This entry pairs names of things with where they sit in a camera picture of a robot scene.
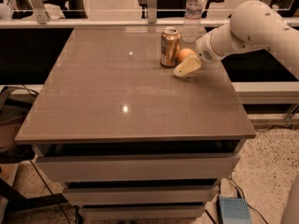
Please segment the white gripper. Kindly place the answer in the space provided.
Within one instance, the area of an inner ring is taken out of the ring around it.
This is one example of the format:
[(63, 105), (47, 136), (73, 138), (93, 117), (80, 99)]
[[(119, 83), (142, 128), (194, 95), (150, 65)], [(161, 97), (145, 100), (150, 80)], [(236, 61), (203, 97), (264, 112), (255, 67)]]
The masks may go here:
[[(220, 56), (212, 47), (212, 33), (208, 32), (195, 42), (195, 52), (205, 63), (214, 63), (221, 61), (224, 56)], [(184, 59), (173, 71), (176, 77), (183, 77), (197, 69), (201, 68), (201, 60), (196, 55), (191, 55)]]

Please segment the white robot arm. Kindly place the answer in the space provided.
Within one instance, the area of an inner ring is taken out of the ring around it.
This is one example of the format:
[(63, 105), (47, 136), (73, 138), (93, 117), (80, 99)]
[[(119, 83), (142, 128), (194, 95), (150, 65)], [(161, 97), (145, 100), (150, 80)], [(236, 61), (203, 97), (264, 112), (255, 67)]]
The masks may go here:
[(260, 49), (268, 51), (299, 78), (299, 31), (270, 6), (250, 0), (239, 5), (227, 23), (198, 38), (195, 54), (185, 58), (173, 73), (183, 77), (199, 69), (202, 63)]

